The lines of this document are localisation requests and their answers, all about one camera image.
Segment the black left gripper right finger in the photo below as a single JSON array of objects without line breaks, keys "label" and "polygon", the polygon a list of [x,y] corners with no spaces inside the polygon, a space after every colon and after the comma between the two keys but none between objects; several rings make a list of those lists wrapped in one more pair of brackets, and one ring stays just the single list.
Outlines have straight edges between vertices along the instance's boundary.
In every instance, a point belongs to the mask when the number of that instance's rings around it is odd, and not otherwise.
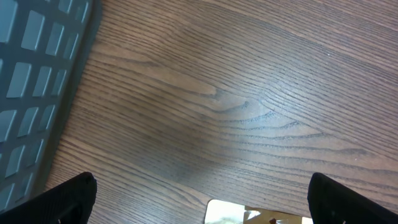
[{"label": "black left gripper right finger", "polygon": [[314,224],[397,224],[397,214],[316,172],[308,186]]}]

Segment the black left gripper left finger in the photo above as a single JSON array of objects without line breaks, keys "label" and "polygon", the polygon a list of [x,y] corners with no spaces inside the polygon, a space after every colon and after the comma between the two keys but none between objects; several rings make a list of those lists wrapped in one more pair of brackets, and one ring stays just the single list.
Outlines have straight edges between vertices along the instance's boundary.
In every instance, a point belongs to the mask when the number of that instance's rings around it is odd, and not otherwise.
[{"label": "black left gripper left finger", "polygon": [[1,224],[86,224],[95,204],[97,183],[83,172],[35,198],[1,214]]}]

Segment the brown nut snack pouch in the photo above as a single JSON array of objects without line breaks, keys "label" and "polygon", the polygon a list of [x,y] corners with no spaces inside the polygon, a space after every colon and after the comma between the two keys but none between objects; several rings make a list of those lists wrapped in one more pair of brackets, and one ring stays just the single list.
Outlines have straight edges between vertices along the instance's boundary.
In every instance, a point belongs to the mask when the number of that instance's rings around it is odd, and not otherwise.
[{"label": "brown nut snack pouch", "polygon": [[213,199],[208,202],[204,224],[313,224],[313,220]]}]

